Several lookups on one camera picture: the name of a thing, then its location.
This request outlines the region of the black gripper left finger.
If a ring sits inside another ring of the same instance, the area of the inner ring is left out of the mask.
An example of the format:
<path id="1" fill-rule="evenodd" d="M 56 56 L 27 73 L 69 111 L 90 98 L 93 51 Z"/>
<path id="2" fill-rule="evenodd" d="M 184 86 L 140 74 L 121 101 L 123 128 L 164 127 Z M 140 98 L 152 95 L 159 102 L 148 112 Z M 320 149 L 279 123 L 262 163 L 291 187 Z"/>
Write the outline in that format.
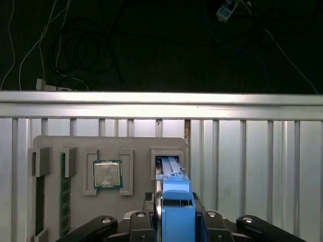
<path id="1" fill-rule="evenodd" d="M 125 214 L 121 222 L 98 216 L 57 241 L 154 241 L 154 194 L 146 193 L 143 209 Z"/>

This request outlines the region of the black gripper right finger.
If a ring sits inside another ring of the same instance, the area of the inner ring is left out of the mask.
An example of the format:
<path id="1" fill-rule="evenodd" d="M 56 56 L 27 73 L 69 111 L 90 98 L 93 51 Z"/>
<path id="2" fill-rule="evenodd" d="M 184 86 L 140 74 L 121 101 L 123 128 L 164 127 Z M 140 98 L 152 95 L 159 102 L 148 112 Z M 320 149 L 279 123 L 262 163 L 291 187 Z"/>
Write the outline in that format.
<path id="1" fill-rule="evenodd" d="M 301 242 L 303 239 L 253 215 L 243 215 L 235 222 L 219 212 L 206 210 L 194 193 L 196 204 L 196 241 Z"/>

